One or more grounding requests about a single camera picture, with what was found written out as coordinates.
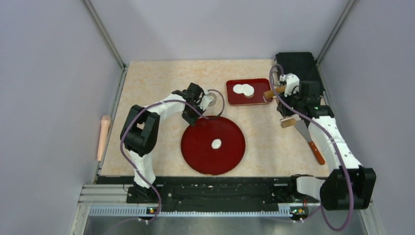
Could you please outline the round red tray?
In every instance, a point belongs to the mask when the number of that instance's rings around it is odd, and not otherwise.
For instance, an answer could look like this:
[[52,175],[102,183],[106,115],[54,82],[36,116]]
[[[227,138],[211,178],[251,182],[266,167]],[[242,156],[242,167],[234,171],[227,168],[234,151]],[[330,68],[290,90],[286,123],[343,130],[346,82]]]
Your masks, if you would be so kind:
[[200,118],[195,126],[185,129],[180,149],[185,162],[195,171],[221,175],[239,165],[245,154],[246,141],[232,120]]

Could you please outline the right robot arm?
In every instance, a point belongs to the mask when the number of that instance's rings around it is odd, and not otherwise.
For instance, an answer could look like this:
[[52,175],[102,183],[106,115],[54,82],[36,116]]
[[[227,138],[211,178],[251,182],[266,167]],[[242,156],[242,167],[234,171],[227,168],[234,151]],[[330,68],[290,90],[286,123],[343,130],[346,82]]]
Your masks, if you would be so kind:
[[285,82],[283,91],[272,88],[279,101],[277,111],[284,118],[299,116],[294,125],[307,133],[327,164],[329,175],[325,179],[298,175],[287,188],[287,196],[294,202],[305,196],[320,201],[327,211],[365,210],[371,202],[376,173],[364,167],[351,152],[342,137],[334,113],[323,105],[322,89],[318,82]]

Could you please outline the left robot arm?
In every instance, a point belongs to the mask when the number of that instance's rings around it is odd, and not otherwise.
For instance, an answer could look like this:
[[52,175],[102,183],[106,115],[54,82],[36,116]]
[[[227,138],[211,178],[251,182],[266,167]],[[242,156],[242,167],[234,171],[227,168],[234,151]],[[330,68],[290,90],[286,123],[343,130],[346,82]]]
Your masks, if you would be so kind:
[[156,103],[130,108],[120,134],[120,151],[134,170],[133,189],[144,202],[152,202],[159,195],[154,186],[151,152],[157,143],[160,123],[181,114],[193,126],[215,100],[215,95],[190,83],[187,89],[173,91]]

